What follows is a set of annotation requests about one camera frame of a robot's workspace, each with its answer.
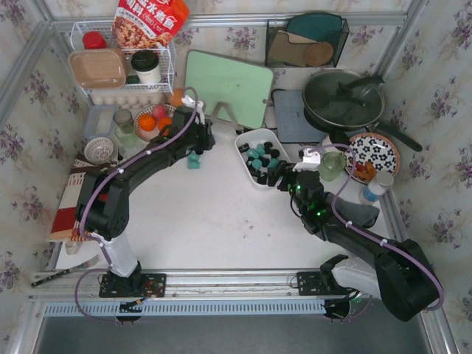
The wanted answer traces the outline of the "cartoon paper cup black lid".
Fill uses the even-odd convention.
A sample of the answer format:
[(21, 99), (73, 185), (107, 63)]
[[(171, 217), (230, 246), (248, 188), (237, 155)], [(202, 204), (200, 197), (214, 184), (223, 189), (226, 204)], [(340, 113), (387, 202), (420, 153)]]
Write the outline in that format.
[(350, 144), (350, 138), (344, 131), (332, 130), (322, 140), (322, 151), (324, 153), (334, 152), (343, 153), (347, 150), (347, 146)]

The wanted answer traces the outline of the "black frying pan with lid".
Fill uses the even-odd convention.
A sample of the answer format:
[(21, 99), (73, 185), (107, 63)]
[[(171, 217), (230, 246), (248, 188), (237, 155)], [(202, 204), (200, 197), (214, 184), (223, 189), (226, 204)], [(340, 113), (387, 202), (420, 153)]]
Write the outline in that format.
[(423, 146), (381, 121), (386, 101), (380, 85), (381, 75), (364, 76), (346, 69), (328, 69), (316, 73), (302, 90), (305, 118), (313, 127), (390, 135), (416, 152)]

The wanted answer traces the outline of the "red snack bag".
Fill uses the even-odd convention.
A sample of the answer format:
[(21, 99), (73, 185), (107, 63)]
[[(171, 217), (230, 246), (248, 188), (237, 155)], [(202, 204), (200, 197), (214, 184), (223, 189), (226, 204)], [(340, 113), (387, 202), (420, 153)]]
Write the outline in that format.
[(111, 27), (123, 49), (166, 47), (188, 19), (190, 10), (179, 0), (122, 0)]

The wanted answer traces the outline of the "black capsule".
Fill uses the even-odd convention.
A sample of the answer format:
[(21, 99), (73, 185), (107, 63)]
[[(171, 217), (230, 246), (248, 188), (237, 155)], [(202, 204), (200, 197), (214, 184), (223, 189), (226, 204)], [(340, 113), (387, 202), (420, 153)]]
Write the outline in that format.
[(263, 144), (265, 155), (269, 155), (271, 158), (276, 159), (280, 155), (280, 151), (276, 149), (272, 142), (265, 142)]

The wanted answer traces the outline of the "floral plate with food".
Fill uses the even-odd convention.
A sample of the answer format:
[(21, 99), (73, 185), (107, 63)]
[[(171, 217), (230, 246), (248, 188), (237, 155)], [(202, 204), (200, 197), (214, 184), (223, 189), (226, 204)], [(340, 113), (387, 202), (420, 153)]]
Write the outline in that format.
[(345, 172), (355, 172), (352, 178), (362, 184), (367, 184), (374, 173), (385, 171), (396, 176), (400, 169), (400, 154), (394, 144), (385, 136), (376, 133), (358, 133), (350, 137), (350, 150), (344, 152), (346, 158)]

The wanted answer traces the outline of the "clear drinking glass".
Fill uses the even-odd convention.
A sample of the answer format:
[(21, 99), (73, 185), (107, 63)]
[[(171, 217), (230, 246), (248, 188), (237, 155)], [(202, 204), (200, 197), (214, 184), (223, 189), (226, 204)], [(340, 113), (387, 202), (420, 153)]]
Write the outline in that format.
[(123, 161), (127, 161), (133, 158), (135, 155), (139, 155), (147, 146), (147, 142), (143, 142), (139, 140), (135, 146), (133, 147), (125, 147), (124, 154), (123, 154)]

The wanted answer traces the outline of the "green glass cup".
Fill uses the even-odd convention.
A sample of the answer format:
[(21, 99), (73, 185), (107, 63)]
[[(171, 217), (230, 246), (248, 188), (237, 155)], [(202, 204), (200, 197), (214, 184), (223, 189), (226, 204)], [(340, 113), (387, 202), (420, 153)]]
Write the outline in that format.
[(319, 167), (321, 179), (333, 181), (345, 169), (346, 158), (342, 153), (327, 152), (323, 155)]

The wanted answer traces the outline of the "green cutting board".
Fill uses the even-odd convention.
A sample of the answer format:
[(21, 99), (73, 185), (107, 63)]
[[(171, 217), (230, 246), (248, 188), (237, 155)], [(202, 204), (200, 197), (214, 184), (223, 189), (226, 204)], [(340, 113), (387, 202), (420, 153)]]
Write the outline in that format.
[(198, 50), (187, 54), (185, 86), (196, 90), (205, 115), (225, 103), (236, 122), (247, 128), (262, 126), (273, 78), (264, 66)]

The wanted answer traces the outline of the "white patterned strainer bowl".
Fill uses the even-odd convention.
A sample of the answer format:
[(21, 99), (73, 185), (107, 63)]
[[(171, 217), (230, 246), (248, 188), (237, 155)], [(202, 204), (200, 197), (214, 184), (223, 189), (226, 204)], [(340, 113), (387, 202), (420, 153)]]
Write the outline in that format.
[(84, 156), (93, 164), (108, 162), (114, 152), (114, 143), (106, 137), (90, 140), (84, 149)]

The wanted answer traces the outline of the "red lid jar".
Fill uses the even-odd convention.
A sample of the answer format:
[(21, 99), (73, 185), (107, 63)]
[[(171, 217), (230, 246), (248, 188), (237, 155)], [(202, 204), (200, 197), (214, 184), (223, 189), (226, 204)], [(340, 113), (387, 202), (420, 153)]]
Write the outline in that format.
[(105, 49), (107, 47), (104, 37), (97, 31), (85, 33), (82, 42), (84, 49)]

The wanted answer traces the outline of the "grey microfibre cloth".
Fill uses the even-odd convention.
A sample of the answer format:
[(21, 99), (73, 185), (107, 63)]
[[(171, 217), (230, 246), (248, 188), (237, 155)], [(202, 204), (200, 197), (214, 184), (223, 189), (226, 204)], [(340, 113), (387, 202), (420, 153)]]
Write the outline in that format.
[(355, 204), (341, 198), (336, 199), (335, 209), (344, 220), (352, 221), (355, 225), (366, 229), (375, 225), (380, 214), (376, 206)]

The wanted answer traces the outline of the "beige plastic container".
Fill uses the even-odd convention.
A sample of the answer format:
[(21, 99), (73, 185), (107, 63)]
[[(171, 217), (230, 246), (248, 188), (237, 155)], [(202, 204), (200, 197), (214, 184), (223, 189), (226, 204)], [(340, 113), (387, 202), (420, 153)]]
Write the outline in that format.
[(119, 89), (126, 83), (128, 65), (119, 48), (76, 51), (70, 54), (68, 62), (82, 89)]

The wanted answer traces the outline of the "white pill bottle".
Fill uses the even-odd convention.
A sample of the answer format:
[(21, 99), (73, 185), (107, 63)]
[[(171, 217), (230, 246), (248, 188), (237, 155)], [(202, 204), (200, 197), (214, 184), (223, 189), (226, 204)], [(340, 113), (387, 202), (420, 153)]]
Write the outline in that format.
[(381, 170), (359, 193), (358, 199), (364, 205), (373, 205), (393, 185), (394, 176)]

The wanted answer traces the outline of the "white plastic storage basket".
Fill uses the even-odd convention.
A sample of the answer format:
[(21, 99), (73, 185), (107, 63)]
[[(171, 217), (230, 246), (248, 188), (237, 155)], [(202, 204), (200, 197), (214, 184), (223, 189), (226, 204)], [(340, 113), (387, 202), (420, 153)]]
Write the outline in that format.
[[(272, 142), (274, 147), (280, 151), (278, 158), (273, 159), (269, 155), (265, 155), (263, 147), (265, 142)], [(281, 160), (289, 160), (289, 156), (275, 132), (267, 128), (260, 128), (242, 133), (235, 140), (235, 149), (253, 188), (260, 191), (273, 189), (267, 185), (268, 168), (276, 166)]]

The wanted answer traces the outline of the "egg tray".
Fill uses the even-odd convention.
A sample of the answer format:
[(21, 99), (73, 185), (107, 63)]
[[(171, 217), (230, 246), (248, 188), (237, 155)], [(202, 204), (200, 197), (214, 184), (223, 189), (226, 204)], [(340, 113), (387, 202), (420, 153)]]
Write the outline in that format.
[(119, 108), (145, 108), (150, 105), (164, 103), (167, 96), (162, 93), (153, 94), (91, 94), (95, 105), (116, 105)]

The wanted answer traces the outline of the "round cork coaster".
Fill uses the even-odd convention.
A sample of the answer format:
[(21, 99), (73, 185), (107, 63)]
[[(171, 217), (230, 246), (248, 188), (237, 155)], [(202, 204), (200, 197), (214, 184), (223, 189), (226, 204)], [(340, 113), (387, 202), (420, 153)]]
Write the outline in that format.
[(303, 59), (308, 66), (323, 66), (330, 62), (333, 46), (326, 41), (311, 44), (304, 52)]

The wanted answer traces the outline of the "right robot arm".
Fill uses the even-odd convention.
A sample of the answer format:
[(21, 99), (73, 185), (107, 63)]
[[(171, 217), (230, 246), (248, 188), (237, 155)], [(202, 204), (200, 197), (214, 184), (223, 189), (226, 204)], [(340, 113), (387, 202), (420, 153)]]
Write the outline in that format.
[(297, 172), (282, 160), (269, 168), (268, 185), (289, 193), (291, 208), (309, 234), (346, 249), (374, 270), (374, 288), (368, 293), (394, 317), (407, 322), (422, 310), (442, 306), (443, 287), (419, 244), (386, 239), (354, 223), (339, 210), (342, 200), (325, 192), (318, 172)]

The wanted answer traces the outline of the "white cup black lid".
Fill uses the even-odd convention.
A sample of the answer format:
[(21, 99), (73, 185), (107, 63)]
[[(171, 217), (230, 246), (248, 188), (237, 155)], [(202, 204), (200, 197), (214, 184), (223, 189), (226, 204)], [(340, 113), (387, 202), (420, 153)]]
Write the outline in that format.
[(131, 56), (131, 66), (143, 84), (160, 83), (162, 76), (159, 56), (148, 49), (139, 50)]

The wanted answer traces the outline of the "clear container blue lid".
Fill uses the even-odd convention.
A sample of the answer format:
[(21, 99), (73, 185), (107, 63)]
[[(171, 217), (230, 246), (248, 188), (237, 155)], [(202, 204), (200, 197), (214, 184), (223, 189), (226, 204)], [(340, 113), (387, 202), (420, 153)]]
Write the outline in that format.
[(117, 107), (115, 105), (93, 105), (89, 112), (83, 135), (86, 139), (107, 137), (114, 126), (113, 115)]

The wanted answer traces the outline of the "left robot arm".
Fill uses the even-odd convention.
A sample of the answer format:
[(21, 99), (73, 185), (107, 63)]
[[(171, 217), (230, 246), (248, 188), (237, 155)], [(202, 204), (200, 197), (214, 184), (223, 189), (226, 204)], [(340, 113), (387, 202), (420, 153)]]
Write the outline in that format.
[(212, 122), (193, 108), (181, 106), (171, 123), (136, 155), (116, 167), (85, 174), (75, 211), (79, 235), (99, 243), (109, 267), (107, 275), (119, 291), (135, 294), (142, 283), (142, 267), (125, 236), (130, 194), (189, 152), (202, 154), (214, 145)]

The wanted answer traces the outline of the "striped orange cloth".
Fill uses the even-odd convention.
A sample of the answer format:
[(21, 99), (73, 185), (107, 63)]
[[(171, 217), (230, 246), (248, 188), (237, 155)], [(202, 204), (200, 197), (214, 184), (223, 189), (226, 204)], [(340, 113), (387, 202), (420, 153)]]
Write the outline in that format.
[(75, 218), (75, 209), (88, 171), (101, 170), (113, 163), (92, 164), (83, 154), (77, 154), (60, 200), (51, 232), (47, 238), (50, 242), (83, 242), (87, 239), (80, 236), (79, 222)]

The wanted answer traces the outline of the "grey induction cooker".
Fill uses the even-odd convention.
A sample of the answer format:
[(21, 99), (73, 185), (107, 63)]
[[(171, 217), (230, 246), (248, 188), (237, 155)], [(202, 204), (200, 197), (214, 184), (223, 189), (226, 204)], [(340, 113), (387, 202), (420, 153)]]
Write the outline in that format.
[(315, 129), (305, 118), (305, 104), (300, 90), (274, 89), (277, 133), (282, 143), (319, 143), (327, 133)]

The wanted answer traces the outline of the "fruit plate with oranges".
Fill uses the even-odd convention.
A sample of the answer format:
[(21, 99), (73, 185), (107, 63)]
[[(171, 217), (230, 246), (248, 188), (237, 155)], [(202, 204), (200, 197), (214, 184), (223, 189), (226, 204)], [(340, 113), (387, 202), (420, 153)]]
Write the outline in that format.
[(133, 121), (135, 134), (149, 142), (157, 137), (161, 129), (172, 122), (176, 107), (168, 104), (152, 105), (141, 110)]

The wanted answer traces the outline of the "green tinted glass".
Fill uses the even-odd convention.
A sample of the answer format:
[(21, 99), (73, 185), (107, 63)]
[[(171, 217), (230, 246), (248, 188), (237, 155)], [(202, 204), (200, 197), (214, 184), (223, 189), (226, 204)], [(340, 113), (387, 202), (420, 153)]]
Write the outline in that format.
[(132, 148), (136, 145), (137, 136), (133, 127), (132, 114), (127, 109), (119, 109), (113, 115), (113, 120), (117, 127), (114, 130), (116, 138), (125, 148)]

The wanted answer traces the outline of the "black mesh organizer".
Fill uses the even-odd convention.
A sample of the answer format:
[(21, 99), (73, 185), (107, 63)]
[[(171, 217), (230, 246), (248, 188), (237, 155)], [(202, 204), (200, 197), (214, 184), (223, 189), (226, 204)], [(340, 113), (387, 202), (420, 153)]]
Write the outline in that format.
[[(340, 15), (312, 12), (294, 16), (285, 26), (268, 25), (265, 40), (265, 65), (272, 68), (316, 68), (338, 66), (350, 28)], [(332, 59), (323, 66), (308, 66), (303, 55), (314, 43), (329, 42)]]

